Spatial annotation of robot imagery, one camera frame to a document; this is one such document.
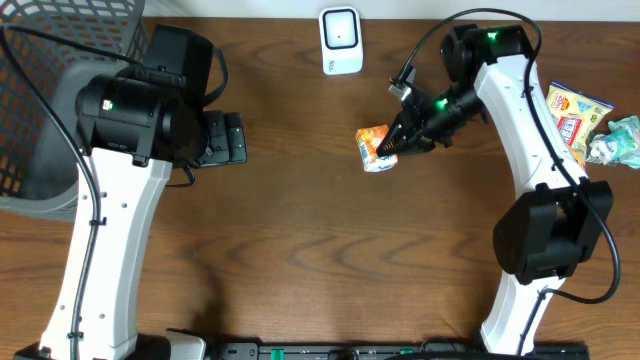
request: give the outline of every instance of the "snack bag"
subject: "snack bag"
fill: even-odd
[[[555,81],[549,86],[547,105],[573,157],[584,167],[587,137],[600,120],[613,110],[613,105]]]
[[[378,157],[376,154],[376,149],[388,132],[389,127],[387,125],[358,129],[356,132],[356,141],[358,142],[358,148],[360,148],[360,154],[362,155],[364,171],[384,171],[391,169],[398,163],[397,155]]]

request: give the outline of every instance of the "gray laundry basket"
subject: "gray laundry basket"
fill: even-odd
[[[0,0],[0,20],[141,60],[144,0]],[[21,33],[17,60],[78,141],[75,98],[95,75],[126,64]],[[0,210],[73,221],[78,171],[71,150],[0,50]]]

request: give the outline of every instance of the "white device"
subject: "white device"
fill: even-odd
[[[362,70],[364,53],[358,10],[350,6],[324,9],[318,21],[324,73],[340,75]]]

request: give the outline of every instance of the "wood grain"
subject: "wood grain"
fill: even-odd
[[[244,116],[249,162],[197,172],[165,190],[140,284],[141,332],[165,327],[267,342],[421,341],[469,337],[488,315],[500,268],[491,234],[513,203],[493,125],[470,123],[454,146],[365,174],[357,128],[390,123],[386,91],[434,21],[363,21],[365,66],[322,73],[312,20],[147,19],[191,27],[224,50],[226,93],[212,108]],[[543,23],[541,80],[637,113],[640,25]],[[438,40],[414,65],[432,92],[448,86]],[[210,87],[220,81],[216,69]],[[590,165],[615,195],[609,225],[623,280],[608,303],[554,299],[538,340],[585,341],[592,358],[640,352],[640,173]],[[182,174],[176,173],[174,181]],[[70,224],[1,213],[0,357],[39,339],[62,282]],[[565,289],[596,296],[611,264],[601,241]]]

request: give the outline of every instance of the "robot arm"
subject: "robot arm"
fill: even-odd
[[[541,183],[547,184],[551,189],[569,186],[560,172],[553,169],[553,161],[535,128],[526,100],[521,96],[522,76],[527,62],[524,55],[498,58],[496,63],[484,64],[480,68],[474,83],[478,98],[491,114],[507,153],[516,199],[525,192],[535,191],[536,186]],[[552,139],[556,153],[565,160],[565,168],[579,183],[580,178],[587,175],[560,138],[544,101],[535,65],[531,71],[530,83],[534,86],[532,92],[536,111],[547,135]],[[538,292],[544,288],[558,289],[564,281],[564,278],[550,276],[523,285],[515,275],[503,271],[493,309],[480,329],[487,350],[491,353],[515,355]],[[536,313],[531,330],[524,340],[524,353],[529,353],[534,348],[533,337],[550,300],[551,296],[548,296]]]
[[[183,52],[167,57],[167,48]],[[205,95],[214,55],[223,84]],[[80,91],[75,109],[82,154],[100,193],[102,219],[79,296],[89,233],[96,226],[90,222],[89,185],[79,171],[76,222],[58,302],[40,343],[17,358],[74,358],[73,341],[80,359],[125,359],[134,352],[142,262],[172,168],[246,161],[239,115],[202,110],[222,93],[226,78],[222,54],[211,42],[190,30],[160,25],[143,65],[98,75]],[[70,329],[77,299],[75,333]],[[201,359],[206,347],[203,339],[178,332],[168,332],[161,342],[167,359],[169,353],[172,359]]]
[[[468,118],[485,110],[491,115],[509,160],[517,201],[494,229],[494,250],[503,273],[480,335],[487,351],[509,355],[520,355],[521,341],[522,354],[533,350],[533,336],[551,299],[547,295],[536,308],[538,293],[558,289],[578,263],[588,260],[600,235],[597,224],[555,168],[535,126],[523,81],[532,52],[520,26],[455,27],[441,45],[454,84],[431,99],[412,84],[411,76],[392,83],[390,91],[401,100],[403,111],[377,150],[379,156],[385,156],[428,152],[436,142],[448,147]],[[570,155],[545,103],[535,63],[530,84],[535,111],[553,150],[606,217],[613,201],[611,191],[606,183],[590,183]],[[534,309],[535,317],[523,339]]]

